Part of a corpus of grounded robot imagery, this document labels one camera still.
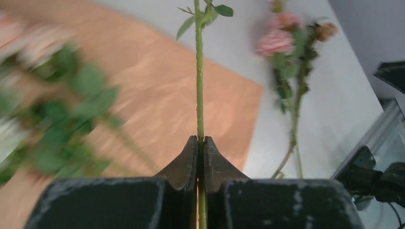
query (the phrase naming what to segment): white table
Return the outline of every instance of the white table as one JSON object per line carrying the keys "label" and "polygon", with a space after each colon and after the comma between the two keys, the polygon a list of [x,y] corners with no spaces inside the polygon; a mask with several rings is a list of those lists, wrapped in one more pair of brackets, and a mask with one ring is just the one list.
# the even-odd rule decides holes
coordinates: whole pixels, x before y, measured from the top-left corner
{"label": "white table", "polygon": [[[176,7],[193,8],[192,0],[94,1],[137,17],[172,37],[189,17]],[[234,17],[220,17],[204,30],[204,53],[264,86],[244,172],[252,178],[268,178],[287,151],[290,129],[288,117],[275,107],[278,95],[271,86],[269,64],[255,54],[257,39],[271,16],[270,5],[265,0],[215,0],[215,4],[221,3],[234,9]],[[327,0],[289,0],[288,10],[307,20],[326,16],[340,27]],[[192,49],[193,30],[180,39]],[[330,178],[383,111],[343,31],[320,52],[311,75],[311,91],[302,103],[298,134],[308,178]],[[295,161],[291,159],[283,171],[287,177],[296,177]]]}

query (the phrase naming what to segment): brown paper sheet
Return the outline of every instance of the brown paper sheet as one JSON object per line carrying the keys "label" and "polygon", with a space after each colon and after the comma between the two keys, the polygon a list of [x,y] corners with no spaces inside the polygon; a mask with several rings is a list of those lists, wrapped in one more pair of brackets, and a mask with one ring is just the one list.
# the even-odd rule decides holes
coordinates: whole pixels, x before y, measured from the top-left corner
{"label": "brown paper sheet", "polygon": [[[111,85],[120,85],[114,112],[128,120],[124,129],[159,165],[165,167],[181,152],[196,131],[195,54],[150,26],[84,0],[9,0],[9,8],[34,21],[64,24],[77,33],[85,61],[106,71]],[[48,87],[24,78],[27,99],[53,93],[63,97],[61,85]],[[205,134],[221,153],[243,169],[256,122],[262,87],[212,61],[204,74]],[[100,155],[114,158],[143,175],[152,175],[102,125],[90,136]],[[49,180],[33,184],[20,171],[0,189],[0,228],[22,228],[37,197]]]}

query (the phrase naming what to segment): black cable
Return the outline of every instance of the black cable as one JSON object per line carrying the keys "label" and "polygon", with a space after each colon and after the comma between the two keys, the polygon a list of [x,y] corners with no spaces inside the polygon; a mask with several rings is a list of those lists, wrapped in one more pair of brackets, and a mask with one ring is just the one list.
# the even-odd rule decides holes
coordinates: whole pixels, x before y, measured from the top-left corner
{"label": "black cable", "polygon": [[395,209],[395,207],[392,205],[392,203],[388,203],[391,208],[394,210],[396,217],[398,218],[398,222],[399,222],[399,228],[398,229],[403,229],[405,227],[405,225],[402,224],[402,220],[401,217],[399,217],[398,211]]}

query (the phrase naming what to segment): pale pink rose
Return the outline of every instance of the pale pink rose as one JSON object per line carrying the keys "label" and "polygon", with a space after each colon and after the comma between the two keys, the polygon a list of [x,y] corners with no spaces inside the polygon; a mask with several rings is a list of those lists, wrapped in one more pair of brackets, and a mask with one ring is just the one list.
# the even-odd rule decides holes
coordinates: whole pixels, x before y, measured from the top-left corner
{"label": "pale pink rose", "polygon": [[24,45],[27,23],[10,11],[0,10],[0,63]]}
{"label": "pale pink rose", "polygon": [[57,25],[36,24],[25,35],[26,44],[17,55],[17,60],[26,68],[38,67],[72,39],[74,33]]}
{"label": "pale pink rose", "polygon": [[290,55],[295,50],[291,33],[284,30],[272,30],[259,40],[257,51],[264,57],[272,56],[276,52]]}
{"label": "pale pink rose", "polygon": [[272,30],[300,27],[301,17],[292,12],[281,12],[271,19],[269,26]]}

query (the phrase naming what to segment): flower bouquet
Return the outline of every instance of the flower bouquet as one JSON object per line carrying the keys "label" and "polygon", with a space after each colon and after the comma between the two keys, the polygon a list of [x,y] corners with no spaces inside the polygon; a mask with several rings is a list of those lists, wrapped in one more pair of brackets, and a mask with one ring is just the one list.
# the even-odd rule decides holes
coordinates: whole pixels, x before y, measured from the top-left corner
{"label": "flower bouquet", "polygon": [[[63,26],[30,23],[0,10],[0,185],[22,166],[36,176],[55,178],[101,176],[107,167],[138,175],[95,156],[86,136],[98,123],[116,133],[153,172],[159,171],[120,128],[124,121],[109,111],[119,87],[107,87],[96,64],[81,62],[74,36]],[[59,83],[74,99],[44,95],[26,106],[15,86],[21,73],[44,84]]]}
{"label": "flower bouquet", "polygon": [[[301,17],[285,11],[284,0],[273,0],[275,13],[268,24],[268,32],[259,40],[258,53],[273,66],[276,91],[280,96],[281,111],[289,113],[291,133],[288,152],[272,178],[282,175],[281,170],[295,151],[298,159],[299,176],[303,178],[302,164],[298,149],[298,120],[303,95],[309,91],[309,76],[313,62],[319,56],[317,42],[326,42],[338,29],[333,23],[313,22],[303,26]],[[296,84],[293,91],[291,84]]]}

